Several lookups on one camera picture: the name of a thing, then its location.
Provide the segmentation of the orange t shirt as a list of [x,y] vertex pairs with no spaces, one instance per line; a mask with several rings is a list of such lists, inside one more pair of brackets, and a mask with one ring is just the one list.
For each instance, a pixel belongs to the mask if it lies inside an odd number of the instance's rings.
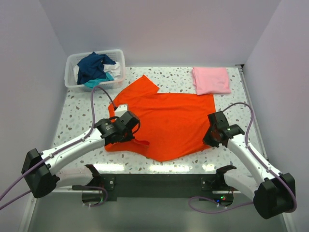
[[202,140],[210,126],[208,115],[215,112],[212,94],[160,93],[144,75],[113,102],[127,104],[141,126],[132,141],[108,145],[108,152],[130,151],[163,162],[209,148]]

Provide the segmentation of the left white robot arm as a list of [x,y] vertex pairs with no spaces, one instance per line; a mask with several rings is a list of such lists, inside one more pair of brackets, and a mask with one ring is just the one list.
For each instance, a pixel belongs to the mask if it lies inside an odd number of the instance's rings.
[[93,165],[86,164],[66,172],[62,168],[93,150],[133,140],[133,130],[139,127],[139,118],[131,111],[125,111],[122,115],[99,120],[87,132],[63,145],[43,152],[29,151],[22,175],[32,195],[42,198],[56,188],[74,185],[96,189],[101,176]]

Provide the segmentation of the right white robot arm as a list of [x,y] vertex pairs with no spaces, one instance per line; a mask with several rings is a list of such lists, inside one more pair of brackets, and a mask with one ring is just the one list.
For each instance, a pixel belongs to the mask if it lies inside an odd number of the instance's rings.
[[213,186],[225,190],[233,187],[252,200],[258,214],[269,219],[297,208],[295,179],[283,174],[265,159],[249,142],[248,133],[237,124],[230,125],[222,111],[208,115],[210,127],[203,143],[220,145],[234,153],[249,171],[241,174],[234,165],[217,169]]

